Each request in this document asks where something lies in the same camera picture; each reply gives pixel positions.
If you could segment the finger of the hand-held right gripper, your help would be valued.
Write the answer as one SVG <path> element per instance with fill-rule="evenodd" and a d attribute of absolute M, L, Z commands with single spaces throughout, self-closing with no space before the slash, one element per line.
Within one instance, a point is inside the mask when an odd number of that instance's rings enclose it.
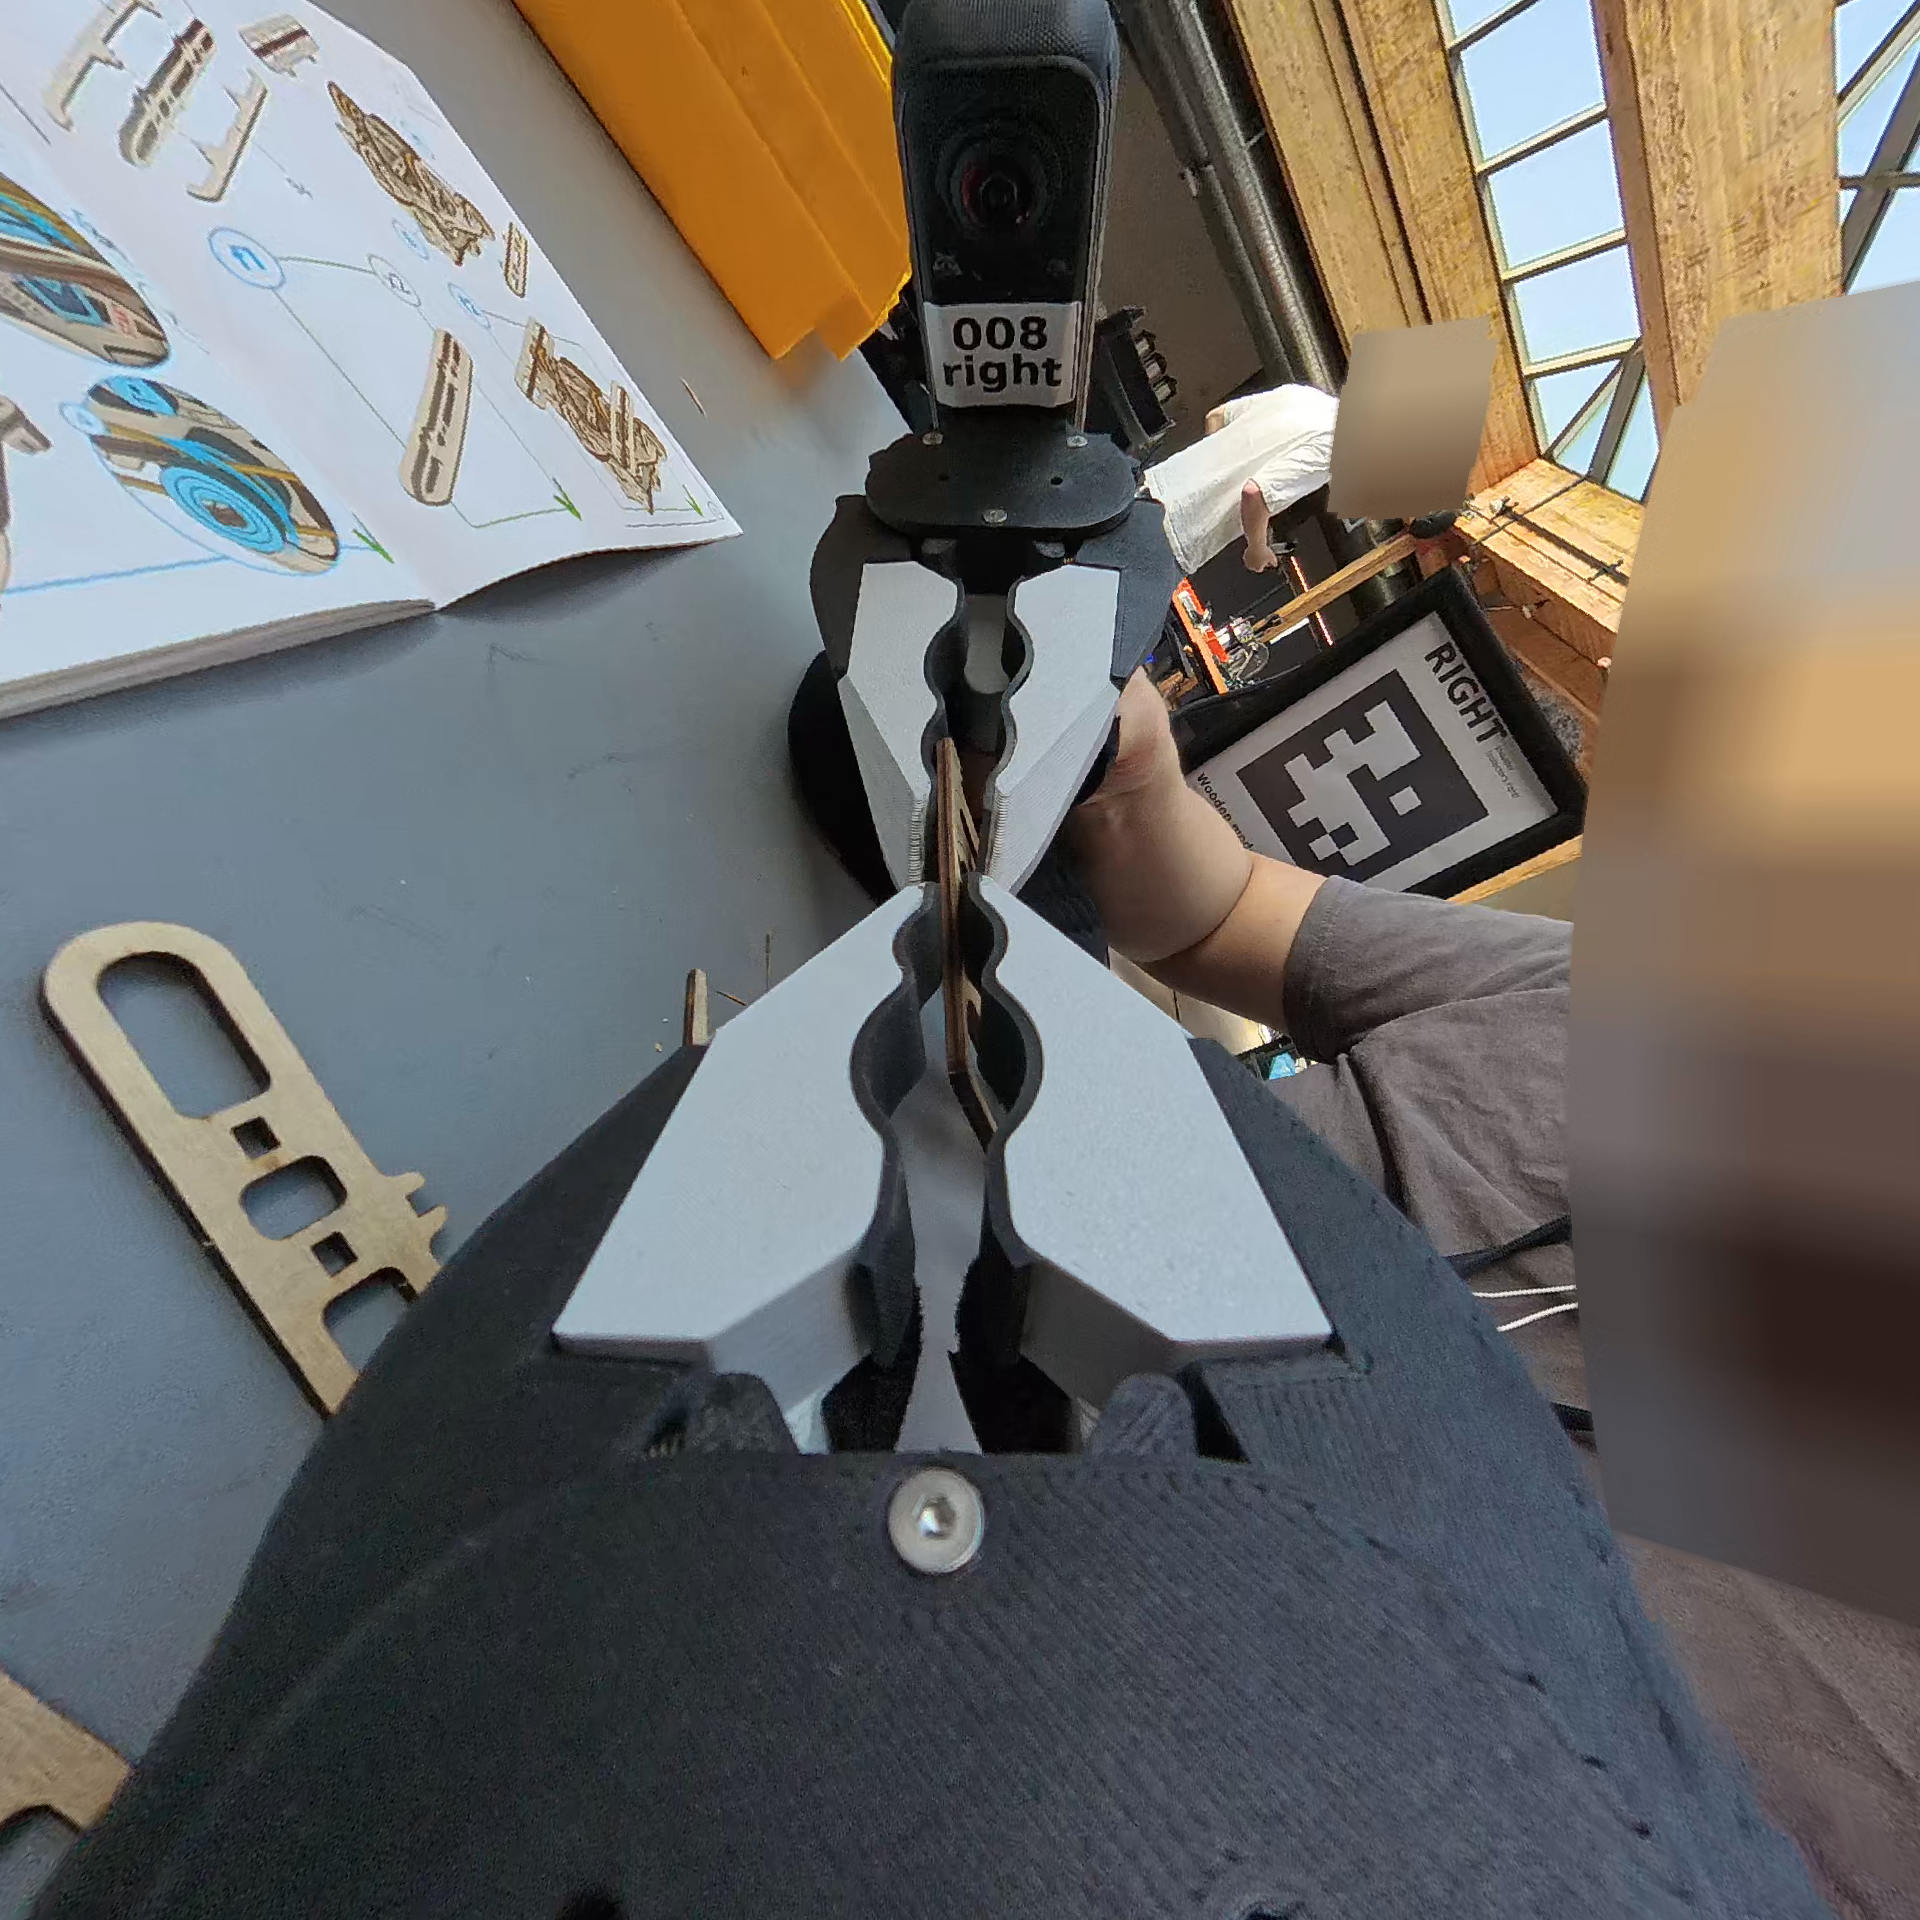
<path fill-rule="evenodd" d="M 984 870 L 1001 890 L 1026 884 L 1110 740 L 1119 604 L 1113 566 L 1056 566 L 1011 595 L 1025 664 L 1000 708 L 984 841 Z"/>
<path fill-rule="evenodd" d="M 960 585 L 917 561 L 870 561 L 859 573 L 838 698 L 879 840 L 879 897 L 917 890 L 937 866 L 929 835 L 944 702 L 929 680 L 929 657 L 960 611 Z"/>

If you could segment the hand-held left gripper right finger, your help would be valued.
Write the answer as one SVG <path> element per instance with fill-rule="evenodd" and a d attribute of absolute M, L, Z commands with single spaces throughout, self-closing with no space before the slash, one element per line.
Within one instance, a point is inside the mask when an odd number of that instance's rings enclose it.
<path fill-rule="evenodd" d="M 1335 1339 L 1194 1040 L 990 878 L 977 998 L 984 1452 L 1075 1452 L 1127 1378 Z"/>

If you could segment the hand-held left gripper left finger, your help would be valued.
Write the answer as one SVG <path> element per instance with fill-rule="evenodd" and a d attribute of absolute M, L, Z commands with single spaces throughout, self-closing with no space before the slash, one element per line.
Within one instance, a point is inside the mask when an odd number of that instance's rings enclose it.
<path fill-rule="evenodd" d="M 805 1452 L 896 1452 L 936 1337 L 927 1013 L 936 890 L 912 884 L 701 1050 L 563 1305 L 568 1354 L 750 1376 Z"/>

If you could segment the plywood model part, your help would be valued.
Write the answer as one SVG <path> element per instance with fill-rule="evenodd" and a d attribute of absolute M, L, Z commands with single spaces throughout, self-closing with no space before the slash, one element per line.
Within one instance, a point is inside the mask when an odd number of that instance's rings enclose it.
<path fill-rule="evenodd" d="M 950 736 L 936 746 L 933 829 L 937 858 L 939 920 L 944 950 L 944 1067 L 950 1088 L 981 1148 L 997 1133 L 997 1109 L 977 1067 L 977 1027 L 981 993 L 969 973 L 965 910 L 968 882 L 977 866 L 978 835 L 965 788 L 965 768 Z"/>

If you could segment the person's right forearm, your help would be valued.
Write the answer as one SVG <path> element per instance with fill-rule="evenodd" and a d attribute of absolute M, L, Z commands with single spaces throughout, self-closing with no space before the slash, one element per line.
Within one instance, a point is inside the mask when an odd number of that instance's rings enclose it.
<path fill-rule="evenodd" d="M 1249 850 L 1183 779 L 1078 806 L 1067 840 L 1113 949 L 1176 993 L 1283 1025 L 1321 875 Z"/>

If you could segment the person's right hand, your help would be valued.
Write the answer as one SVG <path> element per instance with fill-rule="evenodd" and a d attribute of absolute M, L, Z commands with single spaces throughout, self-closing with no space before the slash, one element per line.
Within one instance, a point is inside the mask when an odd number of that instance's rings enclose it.
<path fill-rule="evenodd" d="M 1123 686 L 1110 740 L 1067 826 L 1078 832 L 1153 824 L 1173 809 L 1185 771 L 1157 684 L 1139 668 Z"/>

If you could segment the orange machine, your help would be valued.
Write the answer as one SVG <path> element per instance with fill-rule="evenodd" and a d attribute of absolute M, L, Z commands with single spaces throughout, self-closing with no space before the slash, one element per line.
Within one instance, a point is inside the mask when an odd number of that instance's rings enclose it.
<path fill-rule="evenodd" d="M 1264 643 L 1232 620 L 1225 627 L 1215 625 L 1191 578 L 1177 582 L 1171 612 L 1179 622 L 1186 673 L 1198 689 L 1222 698 L 1259 680 L 1269 660 Z"/>

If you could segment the framed black-white marker sign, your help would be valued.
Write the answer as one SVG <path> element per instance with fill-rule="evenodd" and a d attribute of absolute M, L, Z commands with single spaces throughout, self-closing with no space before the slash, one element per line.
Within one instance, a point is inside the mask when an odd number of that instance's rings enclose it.
<path fill-rule="evenodd" d="M 1171 731 L 1249 850 L 1394 893 L 1461 897 L 1587 818 L 1575 758 L 1454 566 Z"/>

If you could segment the yellow plastic bin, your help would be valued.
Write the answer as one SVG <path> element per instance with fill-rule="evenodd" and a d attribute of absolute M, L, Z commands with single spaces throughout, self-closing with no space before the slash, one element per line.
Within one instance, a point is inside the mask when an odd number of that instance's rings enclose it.
<path fill-rule="evenodd" d="M 862 348 L 911 276 L 864 3 L 517 3 L 770 356 Z"/>

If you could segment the slotted wooden strip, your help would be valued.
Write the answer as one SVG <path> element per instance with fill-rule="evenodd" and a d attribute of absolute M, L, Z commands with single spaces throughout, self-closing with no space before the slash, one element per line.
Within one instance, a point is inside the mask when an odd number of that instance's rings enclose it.
<path fill-rule="evenodd" d="M 26 1818 L 49 1816 L 85 1833 L 129 1776 L 106 1739 L 62 1716 L 2 1672 L 2 1833 Z"/>
<path fill-rule="evenodd" d="M 110 969 L 144 957 L 179 963 L 199 981 L 230 1043 L 259 1074 L 254 1094 L 207 1115 L 175 1104 L 103 990 Z M 165 922 L 85 931 L 49 963 L 40 998 L 318 1413 L 337 1413 L 358 1364 L 330 1331 L 330 1308 L 378 1281 L 415 1300 L 441 1270 L 438 1236 L 449 1214 L 416 1210 L 425 1178 L 373 1163 L 249 972 L 207 933 Z M 263 1233 L 248 1190 L 305 1163 L 339 1189 L 339 1203 L 301 1233 Z"/>

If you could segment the skylight window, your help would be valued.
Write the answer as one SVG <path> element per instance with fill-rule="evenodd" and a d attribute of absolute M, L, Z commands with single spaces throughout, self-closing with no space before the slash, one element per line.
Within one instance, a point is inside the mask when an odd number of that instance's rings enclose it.
<path fill-rule="evenodd" d="M 1659 452 L 1591 4 L 1440 3 L 1541 452 L 1645 501 Z M 1835 8 L 1841 282 L 1918 274 L 1915 4 Z"/>

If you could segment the instruction booklet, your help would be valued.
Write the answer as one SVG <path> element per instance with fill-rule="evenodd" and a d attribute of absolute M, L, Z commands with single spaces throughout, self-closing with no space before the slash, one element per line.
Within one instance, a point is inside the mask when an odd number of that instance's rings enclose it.
<path fill-rule="evenodd" d="M 2 8 L 2 716 L 737 520 L 317 4 Z"/>

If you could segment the silver ventilation duct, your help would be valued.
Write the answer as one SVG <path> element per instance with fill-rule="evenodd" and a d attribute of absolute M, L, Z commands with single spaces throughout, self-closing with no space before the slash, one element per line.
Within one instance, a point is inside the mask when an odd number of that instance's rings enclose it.
<path fill-rule="evenodd" d="M 1117 3 L 1264 373 L 1335 394 L 1347 352 L 1223 3 Z"/>

